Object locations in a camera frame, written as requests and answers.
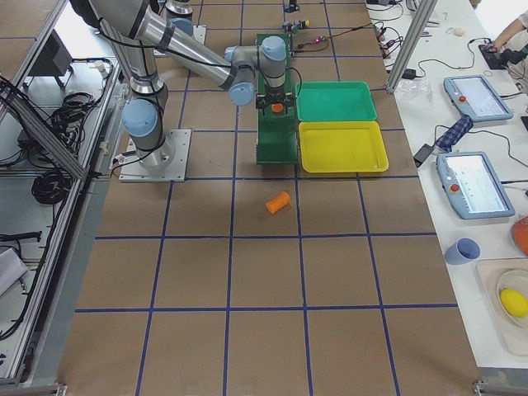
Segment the person hand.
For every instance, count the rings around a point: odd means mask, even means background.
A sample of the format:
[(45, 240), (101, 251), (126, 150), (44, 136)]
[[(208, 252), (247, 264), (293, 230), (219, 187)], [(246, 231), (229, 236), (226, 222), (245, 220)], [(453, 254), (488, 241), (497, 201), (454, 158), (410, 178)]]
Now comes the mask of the person hand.
[(508, 41), (510, 40), (510, 38), (506, 35), (499, 35), (494, 41), (493, 41), (493, 46), (497, 49), (501, 49)]

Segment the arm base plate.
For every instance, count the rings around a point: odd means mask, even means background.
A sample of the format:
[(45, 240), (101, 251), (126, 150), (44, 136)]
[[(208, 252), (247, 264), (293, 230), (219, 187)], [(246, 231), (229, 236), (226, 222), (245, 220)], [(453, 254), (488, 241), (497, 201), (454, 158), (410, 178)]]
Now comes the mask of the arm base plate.
[(191, 26), (191, 34), (181, 31), (180, 49), (181, 57), (186, 56), (188, 59), (195, 61), (205, 61), (207, 48), (204, 47), (205, 31), (203, 26)]
[(119, 180), (121, 182), (183, 182), (191, 145), (191, 130), (165, 130), (165, 141), (161, 148), (147, 156), (146, 152), (135, 150), (129, 138), (128, 150), (132, 154), (120, 160)]

